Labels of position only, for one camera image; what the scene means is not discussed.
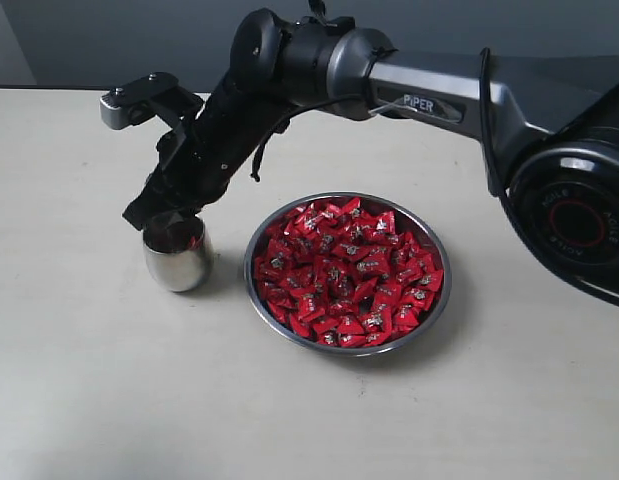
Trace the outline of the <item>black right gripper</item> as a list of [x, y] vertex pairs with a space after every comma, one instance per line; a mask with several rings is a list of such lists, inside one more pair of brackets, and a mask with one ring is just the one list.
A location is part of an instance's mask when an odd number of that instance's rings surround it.
[[[293, 104], [268, 93], [245, 92], [226, 75], [193, 122], [191, 137], [166, 167], [158, 167], [122, 217], [142, 231], [156, 213], [198, 209], [216, 202], [233, 174]], [[166, 216], [169, 240], [194, 236], [194, 215]]]

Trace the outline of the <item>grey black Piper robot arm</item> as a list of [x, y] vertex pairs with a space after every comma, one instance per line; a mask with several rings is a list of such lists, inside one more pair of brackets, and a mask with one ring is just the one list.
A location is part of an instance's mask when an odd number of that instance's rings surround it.
[[619, 56], [524, 58], [402, 52], [322, 2], [287, 22], [269, 9], [238, 26], [207, 99], [170, 75], [119, 92], [117, 127], [170, 130], [124, 218], [136, 229], [217, 201], [245, 162], [302, 113], [423, 122], [481, 144], [488, 189], [551, 273], [619, 306]]

